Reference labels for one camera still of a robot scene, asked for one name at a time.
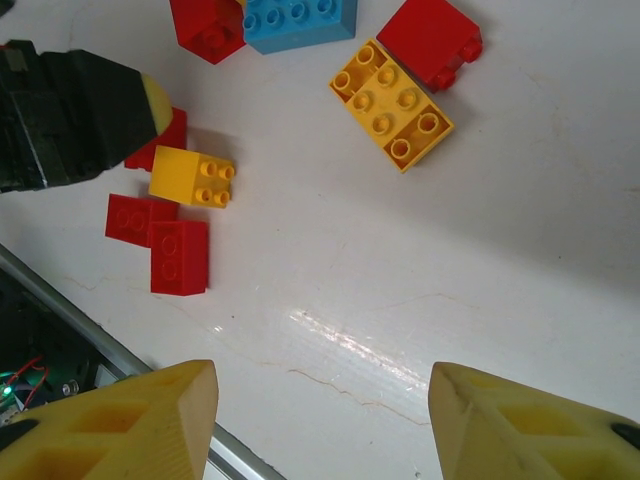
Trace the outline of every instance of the white table surface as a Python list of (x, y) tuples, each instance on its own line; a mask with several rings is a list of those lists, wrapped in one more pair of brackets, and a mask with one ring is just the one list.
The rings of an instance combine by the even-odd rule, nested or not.
[(143, 360), (215, 360), (218, 421), (291, 479), (437, 479), (433, 362), (640, 418), (640, 3), (460, 0), (486, 51), (434, 96), (457, 130), (400, 175), (327, 88), (357, 38), (212, 66), (167, 1), (18, 0), (0, 41), (152, 74), (191, 141), (237, 164), (212, 289), (149, 293), (149, 252), (104, 238), (123, 167), (2, 195), (0, 242)]

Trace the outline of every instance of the red 2x2 brick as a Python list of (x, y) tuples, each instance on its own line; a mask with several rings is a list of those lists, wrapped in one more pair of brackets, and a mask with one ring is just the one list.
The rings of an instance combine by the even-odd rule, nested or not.
[(151, 292), (203, 293), (209, 283), (209, 226), (204, 222), (157, 222), (151, 226)]
[(244, 45), (236, 0), (170, 0), (178, 44), (213, 64)]
[(151, 224), (175, 220), (178, 204), (151, 198), (109, 195), (105, 236), (141, 247), (151, 246)]
[(124, 161), (126, 168), (144, 168), (147, 172), (153, 169), (153, 159), (156, 155), (156, 147), (187, 148), (187, 112), (179, 108), (173, 109), (173, 119), (162, 132), (154, 140), (147, 143)]
[(480, 27), (446, 0), (407, 0), (377, 38), (432, 92), (451, 87), (483, 48)]

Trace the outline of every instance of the yellow lego brick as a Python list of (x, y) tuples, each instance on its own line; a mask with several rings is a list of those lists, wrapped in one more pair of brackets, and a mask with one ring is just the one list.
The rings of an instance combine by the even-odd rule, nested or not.
[(429, 412), (445, 480), (640, 479), (640, 425), (479, 370), (436, 363)]
[(454, 128), (373, 39), (333, 77), (329, 87), (402, 173)]
[(196, 360), (34, 408), (0, 479), (200, 480), (217, 405), (213, 362)]
[(172, 147), (156, 147), (149, 193), (183, 205), (225, 208), (235, 176), (229, 160)]

